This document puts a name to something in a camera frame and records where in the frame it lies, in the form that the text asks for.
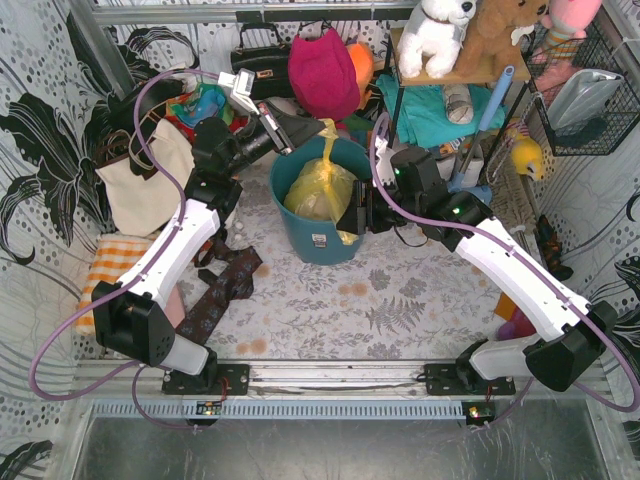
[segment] orange striped towel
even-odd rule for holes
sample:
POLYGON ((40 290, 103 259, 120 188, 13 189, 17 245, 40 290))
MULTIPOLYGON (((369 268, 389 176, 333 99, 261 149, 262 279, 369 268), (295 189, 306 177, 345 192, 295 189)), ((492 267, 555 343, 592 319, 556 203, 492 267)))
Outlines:
MULTIPOLYGON (((78 310, 91 303, 91 292, 100 280, 115 283, 142 258, 153 244, 153 240, 150 237, 102 235, 98 243, 98 251, 89 270, 87 282, 82 290, 78 310)), ((89 312, 77 320, 76 331, 80 335, 95 334, 93 312, 89 312)))

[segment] blue handle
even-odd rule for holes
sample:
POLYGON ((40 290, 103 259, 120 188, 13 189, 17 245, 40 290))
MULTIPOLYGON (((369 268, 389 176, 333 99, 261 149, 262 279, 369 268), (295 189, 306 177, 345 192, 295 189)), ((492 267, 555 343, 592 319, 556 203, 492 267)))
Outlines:
POLYGON ((498 107, 500 107, 500 102, 502 102, 505 93, 507 93, 509 85, 511 85, 511 80, 513 79, 513 74, 515 73, 515 71, 515 67, 509 65, 504 69, 502 75, 500 75, 498 84, 496 85, 496 88, 493 89, 493 93, 491 94, 491 98, 489 99, 489 104, 487 105, 487 108, 484 110, 482 118, 480 119, 480 124, 478 125, 479 132, 484 132, 489 129, 491 120, 498 110, 498 107))

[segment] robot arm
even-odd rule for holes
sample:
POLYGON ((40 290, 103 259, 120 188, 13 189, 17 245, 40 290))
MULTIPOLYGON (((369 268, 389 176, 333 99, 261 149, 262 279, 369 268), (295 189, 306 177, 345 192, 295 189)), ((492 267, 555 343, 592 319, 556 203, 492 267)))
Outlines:
MULTIPOLYGON (((475 343, 456 361, 458 377, 470 390, 475 390, 481 379, 530 375, 553 390, 569 388, 600 356, 604 345, 545 282, 562 291, 607 336, 617 320, 615 310, 606 302, 590 306, 533 261, 538 275, 526 268, 516 256, 527 258, 527 253, 491 210, 469 192, 449 193, 435 161, 425 150, 410 147, 401 151, 392 157, 391 166, 395 182, 385 185, 385 190, 404 210, 424 218, 477 227, 511 248, 505 252, 490 239, 467 230, 421 225, 427 237, 441 242, 491 278, 537 331, 524 339, 475 343)), ((371 181, 357 181, 337 228, 354 234, 367 229, 378 233, 404 223, 371 181)))
POLYGON ((205 386, 216 381, 215 352, 175 333, 163 308, 187 264, 231 214, 242 188, 233 178, 270 150, 289 154, 325 128, 314 119, 292 117, 268 102, 257 106, 249 98, 253 74, 221 74, 218 83, 231 88, 231 97, 250 113, 249 123, 236 134, 219 118, 207 118, 194 131, 194 169, 180 208, 149 251, 115 285, 100 282, 92 293, 98 300, 136 278, 129 291, 94 309, 96 340, 152 367, 160 366, 201 377, 205 386), (164 247, 167 238, 175 235, 164 247), (153 267, 147 265, 155 259, 153 267))

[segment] brown patterned tie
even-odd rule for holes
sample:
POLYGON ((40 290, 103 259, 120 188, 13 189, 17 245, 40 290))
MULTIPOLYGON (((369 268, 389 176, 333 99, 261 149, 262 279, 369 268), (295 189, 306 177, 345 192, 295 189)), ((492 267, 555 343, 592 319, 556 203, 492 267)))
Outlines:
POLYGON ((183 337, 204 345, 220 319, 234 299, 249 298, 253 293, 253 272, 262 264, 262 259, 253 247, 231 250, 224 243, 224 236, 210 239, 211 248, 202 260, 194 262, 196 267, 208 265, 213 258, 228 262, 229 265, 219 275, 210 270, 198 270, 198 278, 209 285, 209 289, 187 313, 176 332, 183 337))

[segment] brown teddy bear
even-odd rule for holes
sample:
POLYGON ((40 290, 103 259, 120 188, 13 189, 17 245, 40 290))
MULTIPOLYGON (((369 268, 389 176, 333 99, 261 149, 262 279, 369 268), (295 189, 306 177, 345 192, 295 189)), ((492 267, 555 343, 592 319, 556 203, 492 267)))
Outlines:
POLYGON ((517 65, 520 40, 547 13, 550 0, 484 0, 469 23, 455 71, 463 77, 475 72, 482 55, 494 55, 493 72, 517 65))

